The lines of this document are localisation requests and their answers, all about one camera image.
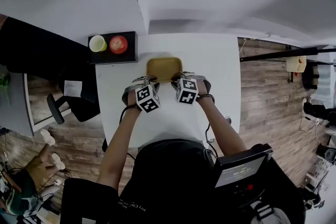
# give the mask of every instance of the white table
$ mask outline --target white table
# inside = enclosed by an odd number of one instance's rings
[[[146,63],[155,57],[178,57],[183,71],[205,76],[211,83],[210,93],[224,116],[232,118],[239,132],[240,63],[236,36],[222,34],[160,34],[138,37],[137,63],[96,65],[98,97],[102,123],[109,144],[125,108],[121,97],[133,79],[144,76]],[[176,103],[175,90],[162,83],[158,92],[161,108],[141,113],[135,124],[130,147],[140,147],[165,138],[205,140],[208,120],[196,103],[193,106]],[[208,132],[208,138],[214,138]]]

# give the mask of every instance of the black sleeve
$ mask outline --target black sleeve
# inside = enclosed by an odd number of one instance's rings
[[[112,187],[85,179],[67,179],[64,183],[60,224],[82,223],[82,218],[107,223],[118,201],[118,192]]]

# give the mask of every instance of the black box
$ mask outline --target black box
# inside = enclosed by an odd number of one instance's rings
[[[89,43],[92,37],[88,39],[89,63],[94,65],[103,65],[108,63],[124,63],[124,62],[137,62],[138,61],[138,36],[136,32],[121,32],[109,33],[101,35],[106,43],[107,49],[105,51],[93,52],[89,48]],[[122,54],[114,54],[110,50],[110,40],[115,36],[123,36],[128,43],[128,47]]]

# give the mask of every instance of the display screen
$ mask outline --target display screen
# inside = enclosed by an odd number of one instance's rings
[[[244,164],[223,170],[221,173],[221,176],[219,177],[217,181],[215,188],[222,187],[227,184],[231,184],[233,182],[237,182],[239,180],[242,180],[249,176],[254,175],[258,171],[264,159],[265,159],[265,156],[259,159],[255,159],[251,162],[244,163]]]

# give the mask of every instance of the yellow cup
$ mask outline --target yellow cup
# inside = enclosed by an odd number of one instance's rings
[[[93,52],[105,51],[107,43],[102,36],[94,36],[90,39],[89,47]]]

